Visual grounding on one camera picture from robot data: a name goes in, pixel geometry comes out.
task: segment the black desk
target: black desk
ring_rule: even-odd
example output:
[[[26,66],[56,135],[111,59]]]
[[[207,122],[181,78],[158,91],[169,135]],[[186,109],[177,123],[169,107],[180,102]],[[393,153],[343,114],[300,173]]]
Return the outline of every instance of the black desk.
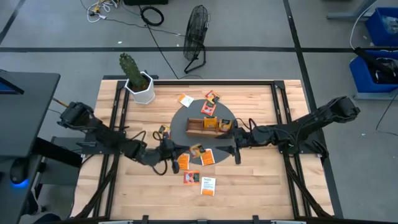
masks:
[[[0,77],[23,89],[23,95],[0,95],[0,217],[1,223],[18,223],[42,156],[31,155],[29,183],[15,188],[9,178],[12,159],[29,155],[57,87],[56,73],[0,72]]]

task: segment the cactus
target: cactus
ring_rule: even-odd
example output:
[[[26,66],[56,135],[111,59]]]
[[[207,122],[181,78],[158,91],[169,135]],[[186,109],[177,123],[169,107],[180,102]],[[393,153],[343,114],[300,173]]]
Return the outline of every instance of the cactus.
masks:
[[[121,53],[119,64],[127,75],[132,90],[142,91],[148,87],[148,81],[141,75],[136,62],[129,54]]]

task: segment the computer monitor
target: computer monitor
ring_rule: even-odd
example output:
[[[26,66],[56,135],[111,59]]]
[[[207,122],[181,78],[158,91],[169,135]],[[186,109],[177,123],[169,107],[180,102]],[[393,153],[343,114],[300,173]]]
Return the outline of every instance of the computer monitor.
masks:
[[[24,91],[11,82],[3,79],[0,72],[0,94],[24,94]]]

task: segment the potted cactus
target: potted cactus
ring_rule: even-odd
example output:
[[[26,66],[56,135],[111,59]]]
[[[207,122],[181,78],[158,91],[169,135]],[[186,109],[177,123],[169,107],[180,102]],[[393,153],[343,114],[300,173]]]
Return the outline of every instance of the potted cactus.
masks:
[[[140,72],[134,59],[122,53],[119,58],[120,66],[128,77],[124,87],[134,96],[134,101],[149,104],[155,99],[154,81],[145,72]]]

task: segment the blue light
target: blue light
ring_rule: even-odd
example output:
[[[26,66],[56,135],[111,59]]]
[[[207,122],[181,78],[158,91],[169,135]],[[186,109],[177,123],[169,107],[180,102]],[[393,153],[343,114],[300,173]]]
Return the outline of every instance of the blue light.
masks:
[[[14,183],[12,183],[12,182],[11,182],[11,184],[12,184],[12,186],[13,186],[14,188],[17,188],[17,189],[25,189],[25,188],[27,188],[27,186],[29,185],[29,179],[25,179],[25,180],[22,181],[20,184],[14,184]]]

